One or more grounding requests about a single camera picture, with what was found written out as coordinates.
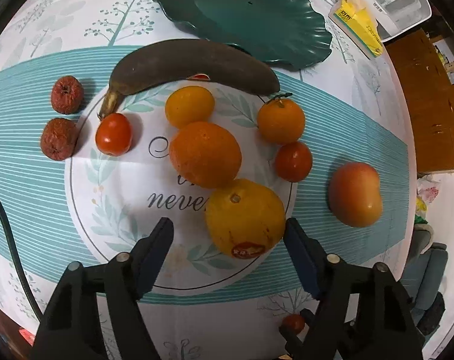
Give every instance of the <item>screw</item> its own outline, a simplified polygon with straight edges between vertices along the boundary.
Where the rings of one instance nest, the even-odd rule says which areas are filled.
[[[127,253],[126,251],[123,251],[122,253],[119,253],[119,254],[116,256],[115,259],[116,259],[119,263],[124,263],[124,262],[127,261],[129,258],[130,258],[130,254]]]
[[[80,262],[78,261],[72,261],[68,266],[67,269],[69,271],[75,271],[80,267]]]
[[[340,262],[340,257],[337,256],[336,254],[328,254],[327,260],[332,264],[338,264]]]
[[[388,272],[388,271],[389,271],[388,265],[385,264],[384,262],[377,262],[377,263],[374,265],[374,267],[375,267],[377,270],[381,271],[381,272]]]

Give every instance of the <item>black cable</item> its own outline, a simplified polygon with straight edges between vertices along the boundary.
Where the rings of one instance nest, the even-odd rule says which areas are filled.
[[[36,301],[36,298],[34,298],[34,294],[32,293],[32,290],[30,289],[29,282],[27,281],[27,278],[24,273],[24,269],[22,268],[22,263],[20,261],[19,253],[17,252],[17,247],[15,246],[15,240],[14,240],[14,236],[12,234],[12,228],[10,228],[9,219],[7,218],[7,214],[5,213],[5,210],[4,210],[4,207],[2,206],[1,201],[0,201],[0,221],[2,224],[2,228],[4,229],[5,238],[7,239],[7,245],[9,246],[9,252],[10,252],[10,256],[12,257],[12,262],[14,264],[15,271],[17,272],[17,275],[19,276],[20,284],[22,285],[22,288],[24,289],[25,296],[27,297],[27,300],[29,301],[29,304],[32,307],[32,310],[34,311],[34,314],[36,315],[37,319],[40,321],[43,314]]]

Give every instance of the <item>yellow tissue box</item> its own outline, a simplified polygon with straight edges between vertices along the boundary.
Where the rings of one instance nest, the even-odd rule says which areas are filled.
[[[354,4],[341,0],[328,16],[368,58],[374,59],[382,54],[382,41],[366,8],[357,10]]]

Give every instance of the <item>chair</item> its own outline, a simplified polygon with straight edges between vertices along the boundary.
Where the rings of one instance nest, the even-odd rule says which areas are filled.
[[[432,231],[428,225],[415,225],[407,264],[400,282],[413,299],[413,321],[425,336],[425,342],[438,329],[444,312],[443,297],[438,292],[447,265],[447,246],[431,242]]]

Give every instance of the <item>banana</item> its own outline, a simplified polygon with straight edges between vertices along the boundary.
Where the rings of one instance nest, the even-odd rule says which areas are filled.
[[[185,79],[213,81],[259,96],[280,90],[272,69],[240,50],[204,39],[164,40],[118,62],[98,117],[114,112],[126,96]]]

